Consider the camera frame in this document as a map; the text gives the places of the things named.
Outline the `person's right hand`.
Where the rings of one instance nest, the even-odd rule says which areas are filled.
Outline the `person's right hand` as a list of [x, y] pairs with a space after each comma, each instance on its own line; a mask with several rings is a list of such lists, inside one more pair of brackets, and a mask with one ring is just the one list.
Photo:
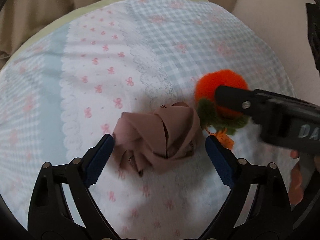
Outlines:
[[296, 206], [303, 199], [304, 190], [302, 188], [303, 176], [300, 171], [300, 161], [291, 170], [291, 182], [288, 191], [290, 204]]

